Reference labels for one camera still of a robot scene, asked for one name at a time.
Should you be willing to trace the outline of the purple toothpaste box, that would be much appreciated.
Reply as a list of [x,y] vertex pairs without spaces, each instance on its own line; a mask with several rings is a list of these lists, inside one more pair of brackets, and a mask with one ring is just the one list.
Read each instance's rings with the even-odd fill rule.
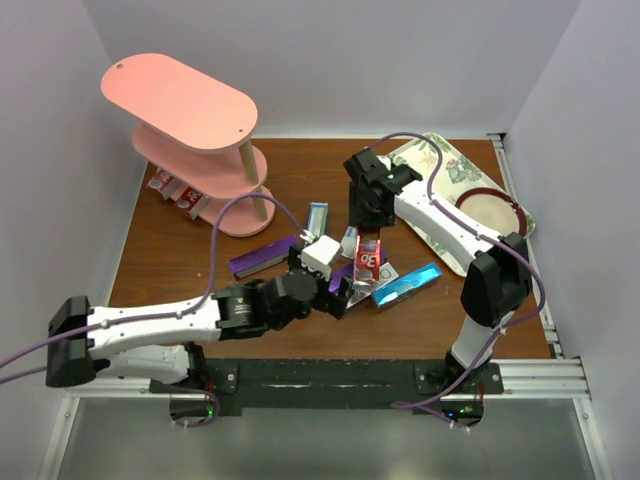
[[296,245],[298,240],[297,235],[289,235],[235,257],[228,261],[229,270],[235,279],[243,279],[270,268],[285,261],[288,258],[290,248]]
[[329,290],[331,292],[337,291],[342,278],[346,276],[353,280],[355,289],[374,290],[378,288],[390,278],[390,275],[383,271],[386,259],[387,256],[383,250],[356,252],[348,264],[332,274]]

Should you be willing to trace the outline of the red 3D toothpaste box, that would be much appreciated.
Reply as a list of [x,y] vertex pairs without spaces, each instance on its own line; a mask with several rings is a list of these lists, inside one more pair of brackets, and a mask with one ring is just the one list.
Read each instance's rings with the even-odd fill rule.
[[373,285],[380,278],[382,263],[380,235],[360,232],[353,259],[353,279],[358,286]]

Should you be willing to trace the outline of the red silver toothpaste box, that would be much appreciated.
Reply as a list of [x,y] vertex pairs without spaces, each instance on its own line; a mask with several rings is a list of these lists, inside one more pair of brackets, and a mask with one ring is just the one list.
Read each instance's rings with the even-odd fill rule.
[[175,200],[175,206],[191,220],[196,220],[209,203],[209,197],[190,186],[185,187]]

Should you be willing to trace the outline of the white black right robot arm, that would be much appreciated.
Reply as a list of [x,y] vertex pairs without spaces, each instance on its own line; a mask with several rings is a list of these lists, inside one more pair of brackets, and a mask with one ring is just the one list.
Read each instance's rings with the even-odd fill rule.
[[397,218],[432,235],[465,270],[460,333],[432,377],[442,388],[469,392],[481,380],[493,345],[532,290],[525,240],[506,236],[471,219],[437,194],[435,173],[427,179],[406,164],[383,161],[365,148],[344,162],[349,178],[349,223],[359,235],[391,227]]

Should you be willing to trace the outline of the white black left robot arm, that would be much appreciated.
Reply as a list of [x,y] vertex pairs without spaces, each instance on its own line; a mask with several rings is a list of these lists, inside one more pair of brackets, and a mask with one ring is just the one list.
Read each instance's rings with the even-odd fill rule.
[[195,343],[259,338],[314,310],[343,318],[353,277],[344,273],[338,286],[331,285],[340,252],[322,244],[294,245],[285,274],[182,302],[118,309],[70,297],[48,324],[45,383],[68,388],[105,373],[196,392],[206,383],[207,368]]

